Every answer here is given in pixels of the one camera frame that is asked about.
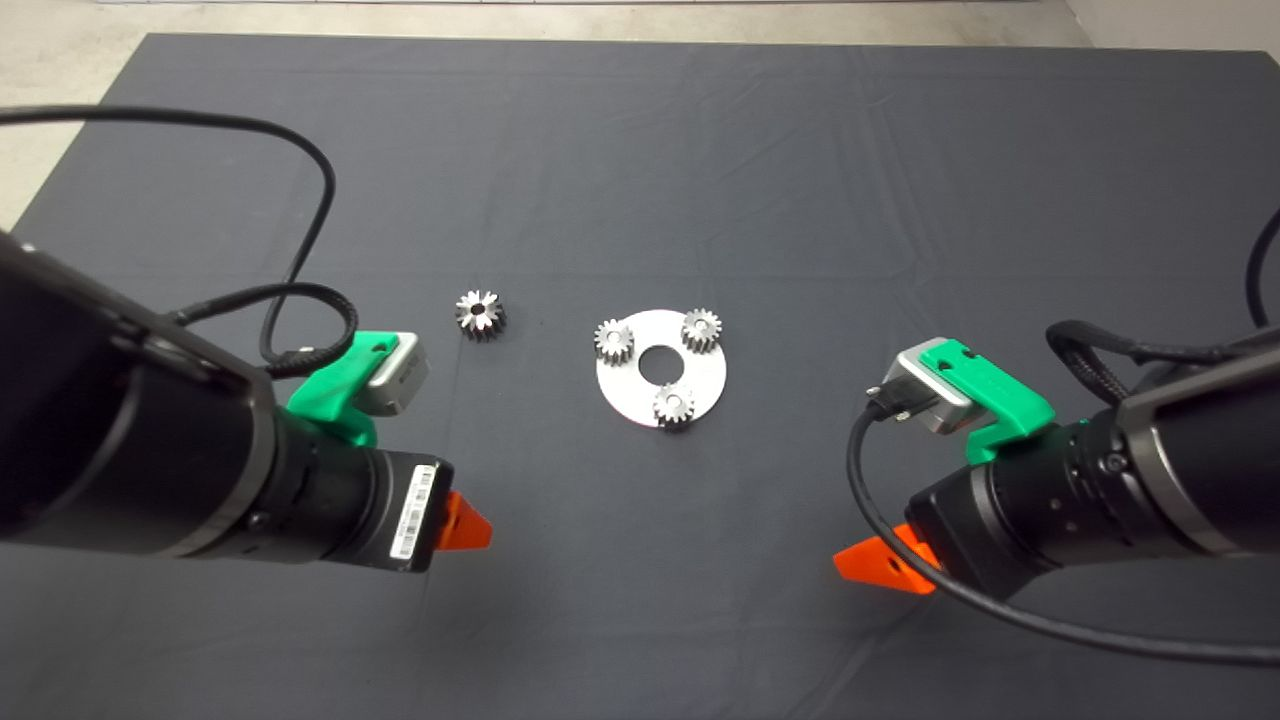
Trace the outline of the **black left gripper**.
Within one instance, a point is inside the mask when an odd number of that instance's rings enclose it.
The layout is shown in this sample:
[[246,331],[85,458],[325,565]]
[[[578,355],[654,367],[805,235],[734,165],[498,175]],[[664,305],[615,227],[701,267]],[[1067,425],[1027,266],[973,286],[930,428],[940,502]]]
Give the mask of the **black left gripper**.
[[308,561],[424,574],[435,551],[489,548],[492,524],[451,491],[453,479],[453,466],[430,454],[314,446]]

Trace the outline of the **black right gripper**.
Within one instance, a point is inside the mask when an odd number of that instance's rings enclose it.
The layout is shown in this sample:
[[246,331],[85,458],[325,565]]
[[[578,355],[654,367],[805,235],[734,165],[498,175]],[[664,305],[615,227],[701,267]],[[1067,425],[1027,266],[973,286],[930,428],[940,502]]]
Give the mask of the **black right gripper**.
[[[1076,438],[1032,438],[1001,448],[916,492],[905,511],[943,570],[996,600],[1010,600],[1036,578],[1088,562],[1088,505],[1073,487]],[[879,537],[833,555],[846,582],[909,594],[936,584]]]

